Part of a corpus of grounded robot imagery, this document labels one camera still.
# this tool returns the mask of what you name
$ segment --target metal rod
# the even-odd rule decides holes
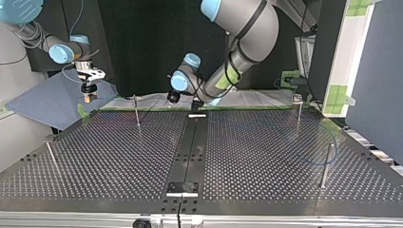
[[[56,158],[54,157],[53,150],[51,149],[50,142],[47,142],[48,151],[50,153],[51,159],[53,162],[56,162]]]
[[[298,122],[300,122],[300,120],[301,120],[302,105],[303,105],[303,103],[301,103],[301,104],[299,105]]]
[[[322,174],[322,180],[320,181],[320,188],[324,188],[325,184],[326,184],[326,179],[327,179],[327,175],[329,172],[329,160],[330,160],[330,155],[332,154],[332,151],[335,149],[335,145],[333,143],[329,144],[328,147],[328,153],[326,156],[326,162],[323,168],[323,174]]]
[[[134,111],[136,112],[137,126],[140,126],[139,112],[137,110],[137,97],[136,97],[136,95],[133,95],[133,106],[134,106]]]

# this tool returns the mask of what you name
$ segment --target metal bracket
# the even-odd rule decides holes
[[[196,198],[199,184],[196,182],[170,182],[166,195],[168,197]]]

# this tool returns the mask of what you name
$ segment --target metal post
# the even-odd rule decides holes
[[[51,159],[53,160],[53,162],[56,162],[56,158],[54,157],[53,150],[51,149],[50,142],[47,142],[47,147],[48,147],[48,151],[50,153]]]
[[[301,104],[299,105],[298,122],[301,121],[302,105],[303,105],[303,103],[301,103]]]
[[[50,153],[51,159],[53,160],[53,162],[56,162],[56,157],[54,157],[54,153],[53,150],[51,148],[51,143],[54,143],[56,141],[56,138],[59,137],[59,134],[56,135],[48,135],[44,138],[44,142],[47,145],[48,148],[48,152]]]
[[[135,94],[133,95],[133,106],[134,111],[136,112],[137,126],[140,126],[139,112],[137,110],[137,97]]]
[[[335,145],[333,143],[330,143],[329,147],[328,147],[328,153],[327,153],[327,156],[326,156],[326,162],[325,162],[325,165],[324,165],[324,168],[323,168],[322,180],[320,181],[320,188],[325,187],[327,175],[328,175],[328,172],[329,172],[330,155],[332,154],[332,151],[334,149],[335,149]]]

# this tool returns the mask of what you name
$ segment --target white wall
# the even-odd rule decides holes
[[[13,65],[26,55],[21,41],[0,23],[0,105],[44,81],[42,73],[31,72],[29,60]],[[50,128],[0,108],[0,172],[43,143]]]

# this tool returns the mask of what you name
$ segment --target blue cable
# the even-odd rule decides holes
[[[277,82],[280,81],[280,80],[281,80],[280,78],[277,78],[277,79],[275,80],[275,82],[273,83],[273,86],[274,86],[275,88],[277,88],[277,89],[281,89],[281,87],[279,87],[279,86],[277,85]]]
[[[320,124],[320,123],[318,123],[317,125],[319,125],[320,127],[324,128],[324,129],[325,129],[328,133],[330,133],[330,135],[332,136],[332,139],[333,139],[334,145],[335,145],[335,155],[334,155],[334,156],[332,157],[332,159],[331,159],[330,161],[328,161],[328,162],[317,163],[317,162],[314,162],[314,161],[309,160],[309,159],[306,158],[306,156],[304,156],[303,154],[300,154],[300,153],[298,153],[298,154],[299,154],[300,157],[303,158],[303,160],[304,160],[305,162],[310,163],[311,165],[324,166],[324,165],[328,165],[328,164],[331,164],[331,163],[335,162],[336,157],[337,157],[337,154],[338,154],[337,140],[336,140],[335,134],[333,134],[333,132],[332,132],[331,130],[329,130],[326,126],[324,126],[324,125],[322,125],[322,124]],[[288,139],[287,135],[284,134],[284,133],[281,131],[281,129],[279,129],[279,128],[277,128],[277,127],[276,127],[276,129],[277,129],[277,130],[279,131],[279,133],[286,139],[286,141],[288,142],[288,144],[290,144],[290,145],[295,145],[294,143],[290,142],[290,140]]]

